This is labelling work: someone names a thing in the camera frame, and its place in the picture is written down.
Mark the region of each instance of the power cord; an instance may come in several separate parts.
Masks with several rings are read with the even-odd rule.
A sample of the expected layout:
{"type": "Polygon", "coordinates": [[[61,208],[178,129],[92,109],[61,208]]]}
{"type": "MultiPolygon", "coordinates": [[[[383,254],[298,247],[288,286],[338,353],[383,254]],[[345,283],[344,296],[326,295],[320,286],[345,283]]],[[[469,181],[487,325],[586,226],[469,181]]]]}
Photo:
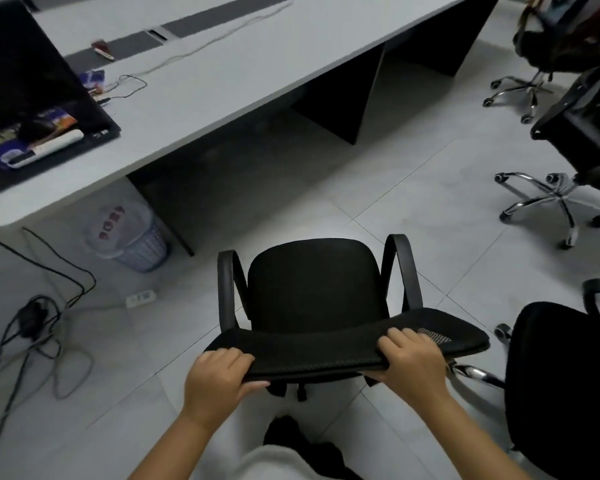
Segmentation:
{"type": "Polygon", "coordinates": [[[128,97],[132,96],[133,94],[135,94],[138,91],[141,91],[142,89],[144,89],[148,85],[146,83],[146,81],[144,81],[143,79],[140,79],[141,77],[144,77],[145,75],[149,75],[152,72],[157,71],[158,69],[162,69],[163,67],[165,67],[165,66],[167,66],[169,64],[173,64],[174,62],[181,61],[183,59],[186,59],[187,57],[190,57],[190,56],[192,56],[194,54],[197,54],[201,50],[204,50],[205,48],[209,47],[210,45],[215,44],[216,42],[219,42],[220,40],[224,40],[225,38],[230,37],[234,33],[242,30],[243,28],[248,27],[249,25],[252,25],[254,23],[261,22],[263,20],[271,18],[271,17],[279,14],[281,11],[286,10],[291,5],[293,5],[295,2],[296,2],[296,0],[289,0],[288,2],[286,2],[283,5],[281,5],[280,7],[278,7],[277,9],[273,10],[271,13],[267,13],[265,15],[256,15],[253,18],[250,18],[247,21],[241,23],[237,27],[234,27],[231,30],[227,31],[223,35],[220,35],[220,36],[218,36],[218,37],[216,37],[214,39],[209,40],[208,42],[202,44],[200,47],[197,47],[197,48],[193,49],[192,51],[186,52],[184,54],[173,55],[173,56],[169,57],[168,59],[164,60],[163,62],[159,63],[158,65],[156,65],[154,67],[151,67],[150,69],[144,70],[142,72],[136,72],[134,74],[122,74],[117,79],[117,81],[113,82],[111,85],[109,85],[108,87],[105,88],[105,90],[104,90],[105,93],[108,93],[108,92],[112,91],[113,89],[119,87],[120,84],[123,81],[125,81],[125,80],[127,80],[129,78],[131,78],[131,79],[137,79],[137,80],[140,80],[140,81],[144,82],[144,86],[141,87],[141,88],[138,88],[138,89],[134,90],[133,92],[131,92],[130,94],[128,94],[126,96],[112,96],[110,98],[101,99],[98,102],[101,103],[101,104],[104,104],[104,102],[108,102],[111,99],[115,99],[115,98],[124,99],[124,98],[128,98],[128,97]]]}
{"type": "Polygon", "coordinates": [[[87,350],[68,343],[68,327],[65,323],[65,316],[69,308],[78,303],[80,298],[82,298],[84,295],[86,295],[88,292],[95,288],[97,284],[96,278],[90,271],[83,269],[80,266],[77,266],[71,261],[60,256],[60,254],[58,254],[58,252],[56,252],[56,250],[53,249],[53,247],[47,241],[42,239],[38,234],[36,234],[32,230],[28,228],[23,228],[23,233],[25,232],[42,242],[46,247],[48,247],[49,250],[51,250],[51,252],[53,252],[53,254],[57,258],[61,259],[70,266],[78,269],[79,271],[87,273],[91,277],[93,283],[87,289],[85,288],[85,286],[83,286],[83,284],[73,279],[71,276],[68,276],[67,274],[64,274],[51,267],[40,264],[24,256],[23,254],[14,250],[12,247],[0,241],[0,247],[2,247],[3,249],[8,250],[12,254],[22,258],[24,261],[27,261],[33,264],[34,266],[39,267],[40,269],[54,273],[58,276],[67,279],[68,281],[71,281],[80,288],[80,292],[78,293],[78,295],[69,299],[62,310],[60,309],[60,307],[58,307],[55,300],[49,296],[36,295],[30,298],[29,302],[18,311],[16,316],[14,316],[12,320],[10,320],[7,327],[4,329],[2,338],[0,339],[0,372],[5,370],[5,368],[10,366],[10,364],[18,360],[20,357],[24,357],[24,359],[20,364],[18,376],[16,378],[16,382],[13,386],[11,394],[9,395],[9,398],[7,400],[4,412],[0,415],[0,436],[2,435],[4,425],[10,414],[15,409],[17,409],[17,407],[24,404],[24,402],[30,399],[38,391],[40,391],[40,389],[44,387],[44,385],[48,382],[49,379],[52,379],[52,391],[55,398],[58,400],[65,399],[72,395],[85,382],[85,380],[88,378],[91,371],[93,370],[93,365],[95,362],[93,356],[89,352],[87,352],[87,350]],[[19,330],[16,333],[11,333],[11,329],[15,323],[18,324],[19,330]],[[10,343],[17,337],[30,339],[31,344],[26,349],[17,354],[14,354],[8,358],[3,357],[2,352],[5,345],[10,343]],[[56,344],[57,348],[55,354],[49,354],[47,351],[42,350],[42,347],[48,344],[49,342],[53,342],[56,344]],[[83,377],[81,377],[81,379],[76,383],[76,385],[72,387],[72,389],[69,392],[61,394],[59,391],[59,364],[65,357],[66,353],[69,351],[85,355],[89,361],[89,366],[83,377]],[[21,389],[27,364],[31,358],[32,353],[35,353],[44,357],[45,359],[53,361],[52,369],[49,372],[49,374],[45,377],[45,379],[42,380],[42,382],[40,382],[39,386],[35,387],[33,391],[28,393],[28,395],[26,395],[19,402],[16,403],[15,399],[21,389]]]}

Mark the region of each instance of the desk leg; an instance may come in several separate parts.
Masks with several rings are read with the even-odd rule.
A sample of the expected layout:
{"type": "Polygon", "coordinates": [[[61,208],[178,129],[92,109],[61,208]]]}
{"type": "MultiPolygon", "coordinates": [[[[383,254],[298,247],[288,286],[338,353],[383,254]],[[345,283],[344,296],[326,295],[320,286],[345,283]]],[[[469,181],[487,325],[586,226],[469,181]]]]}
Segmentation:
{"type": "Polygon", "coordinates": [[[456,75],[498,0],[465,0],[419,24],[398,50],[405,59],[456,75]]]}
{"type": "Polygon", "coordinates": [[[187,254],[191,257],[195,256],[193,249],[191,248],[189,243],[187,243],[185,241],[184,237],[177,231],[177,229],[174,226],[172,226],[167,219],[164,219],[163,217],[160,216],[160,214],[158,214],[156,212],[155,206],[152,204],[151,199],[149,198],[149,195],[147,195],[147,193],[143,191],[142,185],[138,181],[136,181],[136,179],[134,178],[134,174],[133,173],[129,174],[127,176],[127,178],[129,179],[129,182],[131,182],[131,184],[136,188],[138,193],[140,193],[140,195],[142,195],[143,199],[153,209],[153,211],[155,212],[155,215],[158,216],[158,218],[162,221],[164,226],[167,227],[167,229],[169,230],[169,232],[171,234],[173,234],[173,236],[176,238],[176,241],[184,248],[184,250],[187,252],[187,254]]]}
{"type": "Polygon", "coordinates": [[[331,69],[307,84],[293,108],[351,144],[356,144],[384,43],[331,69]]]}

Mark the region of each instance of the office chair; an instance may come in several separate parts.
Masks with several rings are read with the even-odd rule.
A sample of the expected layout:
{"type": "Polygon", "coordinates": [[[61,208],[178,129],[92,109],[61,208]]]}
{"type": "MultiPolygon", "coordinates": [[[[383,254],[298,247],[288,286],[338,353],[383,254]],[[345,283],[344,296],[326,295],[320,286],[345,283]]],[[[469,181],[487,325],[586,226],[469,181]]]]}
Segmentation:
{"type": "Polygon", "coordinates": [[[547,80],[551,82],[554,72],[582,73],[600,66],[600,10],[583,22],[584,8],[590,0],[550,0],[543,8],[545,1],[528,1],[513,38],[516,53],[537,69],[535,76],[523,80],[508,75],[492,81],[492,89],[498,89],[505,80],[517,85],[497,92],[482,103],[490,107],[504,94],[526,91],[530,106],[520,119],[523,124],[533,121],[536,115],[537,94],[551,93],[543,85],[547,80]],[[531,16],[540,22],[542,31],[527,30],[531,16]]]}
{"type": "Polygon", "coordinates": [[[600,209],[575,200],[570,194],[582,185],[600,190],[600,68],[581,76],[567,94],[552,106],[531,129],[531,138],[544,139],[551,143],[575,168],[576,174],[550,173],[542,182],[526,173],[497,173],[495,181],[503,184],[510,177],[528,181],[543,194],[513,204],[500,214],[500,220],[509,222],[519,209],[548,202],[557,202],[569,224],[569,233],[559,243],[560,249],[572,248],[578,238],[578,225],[571,214],[569,204],[583,205],[594,209],[595,217],[589,226],[600,228],[600,209]]]}
{"type": "Polygon", "coordinates": [[[269,392],[284,396],[298,384],[336,381],[359,371],[386,369],[377,340],[391,327],[430,336],[449,359],[489,348],[488,335],[459,318],[424,308],[411,246],[391,234],[381,271],[366,245],[350,239],[310,239],[270,248],[251,264],[245,280],[235,251],[218,254],[221,334],[207,350],[236,347],[256,360],[245,380],[268,380],[269,392]],[[389,279],[398,257],[404,295],[402,313],[390,317],[389,279]],[[252,330],[235,318],[233,287],[252,330]]]}
{"type": "Polygon", "coordinates": [[[505,380],[471,365],[451,371],[504,390],[513,446],[557,480],[600,479],[600,279],[584,282],[587,313],[531,303],[513,331],[495,333],[508,346],[505,380]]]}

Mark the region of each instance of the power adapter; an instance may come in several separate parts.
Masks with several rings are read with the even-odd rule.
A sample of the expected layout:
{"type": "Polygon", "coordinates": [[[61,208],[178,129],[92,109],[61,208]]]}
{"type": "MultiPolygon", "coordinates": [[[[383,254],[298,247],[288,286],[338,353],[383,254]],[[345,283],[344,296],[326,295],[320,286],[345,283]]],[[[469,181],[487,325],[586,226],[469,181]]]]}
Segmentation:
{"type": "Polygon", "coordinates": [[[24,339],[31,339],[33,342],[39,339],[48,315],[48,310],[43,308],[40,302],[28,302],[16,313],[19,336],[24,339]]]}

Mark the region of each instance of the person's left hand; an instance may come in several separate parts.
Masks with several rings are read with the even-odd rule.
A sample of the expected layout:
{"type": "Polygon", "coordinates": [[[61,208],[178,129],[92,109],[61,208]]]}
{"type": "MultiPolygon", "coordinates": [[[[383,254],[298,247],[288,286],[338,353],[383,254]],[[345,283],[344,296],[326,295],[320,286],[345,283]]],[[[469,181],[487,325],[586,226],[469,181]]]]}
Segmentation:
{"type": "Polygon", "coordinates": [[[269,385],[242,383],[253,361],[253,355],[236,348],[204,352],[187,375],[180,415],[213,435],[247,394],[269,385]]]}

